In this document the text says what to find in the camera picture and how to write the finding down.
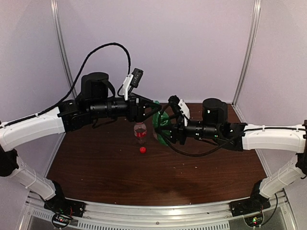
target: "red label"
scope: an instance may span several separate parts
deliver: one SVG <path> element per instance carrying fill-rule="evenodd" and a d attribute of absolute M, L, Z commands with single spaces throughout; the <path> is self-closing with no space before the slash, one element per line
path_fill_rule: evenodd
<path fill-rule="evenodd" d="M 143 138 L 143 137 L 146 136 L 146 134 L 147 134 L 147 130 L 145 132 L 142 132 L 142 133 L 138 133 L 138 132 L 134 131 L 134 135 L 138 138 Z"/>

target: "brown tabletop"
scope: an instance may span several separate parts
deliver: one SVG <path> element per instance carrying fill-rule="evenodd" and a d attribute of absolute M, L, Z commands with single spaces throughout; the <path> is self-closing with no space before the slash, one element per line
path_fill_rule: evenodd
<path fill-rule="evenodd" d="M 201 104 L 188 104 L 201 119 Z M 228 120 L 239 122 L 231 106 Z M 177 154 L 153 137 L 147 125 L 147 148 L 140 153 L 133 126 L 124 118 L 97 129 L 67 133 L 48 178 L 62 185 L 66 197 L 121 205 L 183 205 L 242 198 L 265 177 L 255 151 L 220 149 L 201 158 Z M 178 148 L 201 153 L 212 145 L 188 138 Z"/>

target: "green plastic bag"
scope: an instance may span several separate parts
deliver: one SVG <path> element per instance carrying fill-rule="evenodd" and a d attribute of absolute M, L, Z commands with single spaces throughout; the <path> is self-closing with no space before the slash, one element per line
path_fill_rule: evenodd
<path fill-rule="evenodd" d="M 160 111 L 158 113 L 155 113 L 153 115 L 153 128 L 158 128 L 158 118 L 159 118 L 159 115 L 160 115 Z M 161 123 L 160 123 L 160 127 L 165 127 L 165 126 L 170 126 L 171 125 L 171 121 L 169 120 L 169 116 L 166 112 L 163 112 L 163 114 L 161 115 Z M 162 130 L 162 132 L 169 136 L 170 135 L 170 132 L 169 130 Z M 166 142 L 163 140 L 162 136 L 160 134 L 157 134 L 155 132 L 155 130 L 153 130 L 153 134 L 157 136 L 157 139 L 158 141 L 163 144 L 163 145 L 166 145 Z"/>

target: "white wall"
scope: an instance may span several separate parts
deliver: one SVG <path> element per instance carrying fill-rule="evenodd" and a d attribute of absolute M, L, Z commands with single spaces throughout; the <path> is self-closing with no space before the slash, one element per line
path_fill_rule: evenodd
<path fill-rule="evenodd" d="M 302 124 L 307 119 L 307 2 L 262 1 L 259 30 L 238 107 L 249 123 Z M 294 153 L 263 151 L 271 172 Z M 300 230 L 307 225 L 307 180 L 286 190 Z"/>
<path fill-rule="evenodd" d="M 49 0 L 0 1 L 0 120 L 11 121 L 52 105 L 68 90 Z M 44 173 L 58 135 L 17 148 Z M 14 230 L 28 191 L 0 178 L 1 229 Z"/>
<path fill-rule="evenodd" d="M 86 55 L 108 42 L 130 52 L 132 70 L 144 70 L 143 96 L 188 102 L 232 101 L 248 42 L 254 0 L 66 0 L 59 2 L 73 76 Z M 127 58 L 118 47 L 99 51 L 83 74 L 106 72 L 118 88 Z"/>

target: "red bottle cap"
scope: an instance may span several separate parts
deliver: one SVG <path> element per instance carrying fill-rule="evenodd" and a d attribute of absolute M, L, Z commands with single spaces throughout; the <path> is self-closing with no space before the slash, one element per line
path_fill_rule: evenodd
<path fill-rule="evenodd" d="M 141 153 L 145 153 L 146 152 L 146 148 L 145 147 L 140 147 L 140 152 Z"/>

